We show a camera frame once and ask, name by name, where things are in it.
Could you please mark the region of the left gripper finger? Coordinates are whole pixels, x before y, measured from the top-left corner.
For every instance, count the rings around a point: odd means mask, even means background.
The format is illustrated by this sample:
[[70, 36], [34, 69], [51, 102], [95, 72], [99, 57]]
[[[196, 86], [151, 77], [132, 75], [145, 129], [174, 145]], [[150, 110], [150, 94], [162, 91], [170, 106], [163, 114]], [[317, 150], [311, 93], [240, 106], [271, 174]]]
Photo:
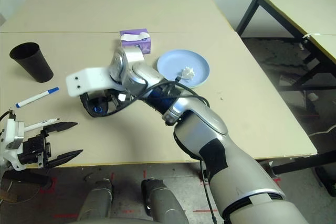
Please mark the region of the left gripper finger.
[[48, 168], [54, 168], [59, 165], [65, 164], [68, 161], [72, 160], [76, 156], [78, 156], [83, 150], [76, 150], [76, 151], [71, 151], [68, 153], [64, 153], [61, 155], [58, 155], [56, 159], [53, 159], [52, 161], [47, 162], [47, 167]]
[[60, 132], [60, 131], [64, 131], [67, 130], [71, 127], [76, 126], [78, 123], [77, 122], [59, 122], [59, 123], [54, 123], [48, 126], [44, 126], [42, 131], [41, 131], [41, 135], [43, 137], [47, 137], [49, 135], [49, 133], [51, 132]]

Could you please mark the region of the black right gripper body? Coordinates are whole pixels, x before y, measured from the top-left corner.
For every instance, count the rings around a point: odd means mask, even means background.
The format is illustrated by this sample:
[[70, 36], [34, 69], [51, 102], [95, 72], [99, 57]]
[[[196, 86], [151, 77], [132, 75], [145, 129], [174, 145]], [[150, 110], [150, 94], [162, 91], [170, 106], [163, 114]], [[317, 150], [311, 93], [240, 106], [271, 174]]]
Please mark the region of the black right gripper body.
[[121, 104], [126, 101], [126, 93], [123, 91], [118, 91], [115, 89], [104, 90], [106, 100], [112, 102], [113, 104]]

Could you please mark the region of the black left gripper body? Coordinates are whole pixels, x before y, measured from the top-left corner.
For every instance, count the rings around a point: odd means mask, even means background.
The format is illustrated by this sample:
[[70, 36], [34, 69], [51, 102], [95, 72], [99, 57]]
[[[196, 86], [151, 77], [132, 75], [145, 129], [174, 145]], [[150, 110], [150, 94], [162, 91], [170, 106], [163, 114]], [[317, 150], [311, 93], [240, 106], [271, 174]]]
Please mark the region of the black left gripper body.
[[42, 135], [36, 135], [23, 143], [23, 151], [18, 154], [22, 165], [36, 163], [38, 168], [47, 167], [50, 158], [50, 143]]

